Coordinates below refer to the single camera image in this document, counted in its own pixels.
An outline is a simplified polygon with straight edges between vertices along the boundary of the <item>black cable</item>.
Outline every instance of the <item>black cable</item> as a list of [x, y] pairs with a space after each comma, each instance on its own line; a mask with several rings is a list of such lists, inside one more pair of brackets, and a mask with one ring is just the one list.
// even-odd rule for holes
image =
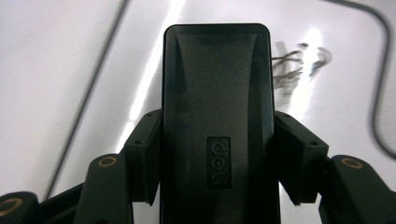
[[116, 35], [116, 33], [117, 33], [117, 31], [118, 31], [118, 29], [120, 27], [120, 22], [121, 22], [121, 20], [123, 18], [123, 15], [125, 14], [125, 11], [126, 11], [126, 8], [127, 8], [128, 4], [129, 4], [129, 0], [123, 0], [122, 1], [122, 3], [120, 4], [120, 8], [118, 10], [118, 13], [116, 15], [116, 19], [113, 21], [113, 23], [111, 25], [111, 30], [110, 30], [110, 32], [108, 34], [108, 37], [107, 37], [106, 41], [105, 41], [105, 45], [104, 45], [104, 47], [102, 49], [102, 52], [101, 52], [100, 57], [99, 57], [99, 60], [97, 61], [96, 66], [93, 69], [93, 73], [92, 73], [91, 80], [89, 82], [89, 86], [88, 86], [87, 90], [85, 91], [85, 94], [83, 96], [82, 102], [81, 102], [81, 104], [80, 104], [80, 106], [78, 108], [78, 112], [77, 112], [76, 117], [75, 117], [75, 119], [73, 121], [73, 127], [71, 128], [71, 130], [70, 130], [70, 132], [68, 134], [67, 140], [65, 142], [63, 154], [62, 154], [60, 160], [58, 161], [58, 166], [57, 166], [56, 171], [55, 171], [55, 173], [54, 173], [54, 175], [53, 175], [53, 177], [52, 177], [52, 179], [50, 181], [49, 188], [48, 188], [47, 193], [45, 195], [45, 200], [47, 200], [50, 197], [50, 195], [51, 195], [51, 193], [53, 191], [53, 188], [54, 188], [54, 186], [55, 186], [55, 184], [57, 182], [58, 175], [61, 172], [61, 169], [62, 169], [62, 167], [64, 165], [64, 160], [66, 158], [67, 152], [70, 149], [70, 147], [71, 147], [71, 145], [72, 145], [72, 143], [73, 143], [73, 141], [74, 141], [74, 139], [76, 137], [76, 131], [77, 131], [78, 126], [80, 124], [81, 118], [83, 117], [83, 115], [85, 113], [85, 110], [87, 108], [87, 104], [90, 101], [92, 91], [93, 91], [93, 89], [95, 87], [95, 84], [96, 84], [96, 81], [97, 81], [97, 79], [99, 77], [99, 74], [102, 71], [103, 65], [105, 64], [105, 60], [107, 58], [107, 54], [110, 52], [110, 49], [111, 49], [111, 46], [112, 46], [112, 43], [113, 43], [113, 40], [114, 40], [114, 36]]
[[340, 0], [325, 0], [328, 2], [333, 2], [335, 4], [339, 4], [345, 7], [352, 7], [355, 8], [357, 10], [361, 10], [364, 12], [367, 12], [368, 14], [372, 15], [373, 17], [375, 17], [379, 23], [382, 25], [384, 31], [385, 31], [385, 45], [383, 46], [383, 54], [382, 57], [380, 58], [380, 69], [378, 72], [378, 80], [376, 82], [376, 94], [375, 94], [375, 98], [372, 102], [372, 116], [371, 116], [371, 128], [372, 128], [372, 134], [374, 136], [374, 139], [376, 141], [376, 143], [378, 144], [379, 148], [382, 149], [383, 152], [385, 152], [388, 156], [390, 156], [391, 158], [393, 158], [394, 160], [396, 160], [396, 151], [390, 149], [390, 147], [383, 142], [380, 139], [379, 136], [379, 131], [378, 131], [378, 108], [382, 105], [382, 94], [383, 94], [383, 86], [384, 86], [384, 82], [385, 79], [387, 77], [387, 69], [389, 66], [389, 55], [390, 55], [390, 49], [392, 46], [392, 33], [390, 30], [390, 25], [387, 22], [387, 19], [385, 19], [385, 17], [383, 15], [381, 15], [381, 13], [377, 10], [375, 10], [372, 7], [367, 7], [365, 5], [362, 4], [358, 4], [358, 3], [354, 3], [354, 2], [348, 2], [348, 1], [340, 1]]

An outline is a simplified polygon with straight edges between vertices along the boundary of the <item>white surface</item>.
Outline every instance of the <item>white surface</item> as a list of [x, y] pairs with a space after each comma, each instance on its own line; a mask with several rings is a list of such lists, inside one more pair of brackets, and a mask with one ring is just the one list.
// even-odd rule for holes
[[[396, 5], [393, 1], [364, 2], [383, 11], [394, 27], [396, 18], [393, 12]], [[84, 10], [88, 7], [88, 5], [80, 6], [79, 4], [72, 6], [79, 8], [82, 14], [86, 13]], [[64, 43], [62, 47], [49, 43], [57, 43], [54, 40], [61, 37], [57, 37], [60, 31], [56, 29], [63, 26], [56, 25], [43, 29], [40, 22], [37, 22], [36, 26], [17, 26], [23, 33], [30, 34], [29, 29], [35, 32], [40, 31], [37, 41], [42, 42], [43, 47], [47, 46], [50, 52], [54, 50], [53, 54], [57, 57], [51, 58], [48, 56], [51, 54], [48, 54], [45, 59], [42, 59], [44, 63], [41, 60], [35, 61], [40, 59], [40, 54], [36, 56], [37, 54], [33, 53], [41, 52], [43, 50], [39, 49], [44, 48], [27, 49], [23, 55], [29, 54], [24, 56], [24, 60], [21, 55], [17, 55], [18, 50], [21, 49], [3, 50], [6, 46], [21, 44], [34, 48], [35, 42], [24, 41], [22, 35], [18, 33], [9, 34], [7, 39], [0, 37], [2, 40], [0, 43], [2, 53], [0, 78], [2, 80], [4, 77], [10, 78], [9, 82], [0, 83], [1, 94], [6, 96], [2, 97], [0, 102], [2, 106], [0, 170], [13, 170], [0, 174], [2, 183], [0, 193], [18, 189], [29, 189], [41, 193], [42, 185], [49, 179], [48, 175], [54, 164], [52, 158], [59, 155], [57, 148], [63, 144], [64, 134], [70, 128], [72, 114], [75, 112], [80, 94], [86, 87], [88, 79], [81, 77], [80, 74], [87, 74], [89, 73], [87, 71], [91, 71], [90, 68], [94, 62], [92, 58], [95, 58], [92, 55], [98, 52], [101, 40], [104, 39], [105, 24], [110, 24], [112, 19], [110, 11], [114, 12], [117, 7], [116, 4], [111, 4], [109, 7], [106, 2], [102, 5], [90, 4], [90, 7], [93, 6], [97, 8], [97, 11], [92, 12], [89, 21], [86, 21], [85, 17], [76, 17], [75, 20], [69, 21], [73, 28], [82, 21], [87, 22], [86, 26], [80, 27], [79, 34], [83, 34], [84, 38], [66, 36], [64, 42], [61, 41], [61, 44]], [[43, 8], [38, 7], [38, 10], [50, 11]], [[14, 20], [18, 18], [18, 15], [20, 14], [7, 15], [7, 19]], [[62, 20], [66, 18], [63, 14], [59, 17]], [[55, 193], [82, 182], [91, 160], [99, 155], [118, 151], [120, 144], [132, 131], [140, 117], [161, 106], [162, 49], [160, 48], [159, 52], [158, 38], [162, 37], [164, 28], [173, 23], [209, 22], [265, 24], [271, 32], [273, 56], [278, 56], [275, 42], [279, 41], [286, 44], [288, 51], [297, 49], [297, 44], [301, 42], [311, 45], [316, 43], [328, 49], [332, 53], [331, 63], [322, 67], [313, 80], [304, 85], [301, 84], [300, 89], [296, 90], [292, 97], [276, 98], [276, 102], [283, 102], [277, 109], [291, 113], [328, 143], [330, 156], [347, 154], [368, 161], [389, 187], [396, 190], [396, 175], [394, 174], [396, 162], [384, 156], [376, 148], [369, 130], [370, 106], [375, 91], [380, 47], [382, 47], [379, 25], [369, 15], [324, 1], [309, 0], [299, 1], [298, 4], [294, 2], [291, 4], [286, 0], [273, 3], [134, 0], [129, 5], [122, 21], [87, 113], [81, 122], [77, 139], [67, 156], [65, 168], [59, 176]], [[13, 27], [11, 21], [6, 24]], [[97, 30], [86, 31], [88, 27]], [[46, 35], [44, 35], [46, 33], [44, 31], [47, 30], [51, 30], [54, 34], [48, 37], [49, 40], [46, 40]], [[21, 39], [20, 42], [14, 43], [13, 41], [18, 38]], [[62, 50], [74, 52], [65, 43], [73, 43], [86, 49], [78, 50], [80, 54], [59, 58]], [[29, 66], [21, 66], [21, 62], [24, 61], [41, 63], [39, 65], [28, 63]], [[3, 76], [5, 73], [3, 71], [7, 71], [10, 75]], [[32, 71], [35, 71], [37, 75], [37, 78], [32, 78], [33, 84], [18, 81], [30, 77], [26, 76], [26, 73], [32, 73]], [[49, 75], [59, 71], [69, 76], [78, 76], [78, 78], [63, 80], [61, 76]], [[396, 133], [396, 121], [392, 116], [395, 113], [394, 102], [396, 102], [394, 98], [396, 93], [394, 90], [396, 86], [395, 63], [392, 64], [391, 72], [392, 78], [389, 79], [390, 87], [387, 88], [388, 98], [384, 107], [386, 113], [382, 117], [388, 118], [382, 123], [388, 141], [394, 141], [392, 136]], [[41, 94], [41, 97], [35, 97], [34, 94], [37, 93]], [[394, 147], [396, 145], [394, 142], [389, 143]], [[16, 162], [9, 162], [5, 166], [4, 158], [15, 158], [30, 166], [24, 166], [22, 169]], [[33, 182], [38, 178], [42, 180], [40, 185]], [[300, 207], [294, 207], [283, 190], [280, 198], [282, 223], [320, 223], [318, 204], [303, 204]], [[145, 205], [135, 204], [134, 208], [136, 223], [158, 223], [158, 206], [147, 209]]]
[[120, 1], [0, 1], [0, 195], [45, 194]]

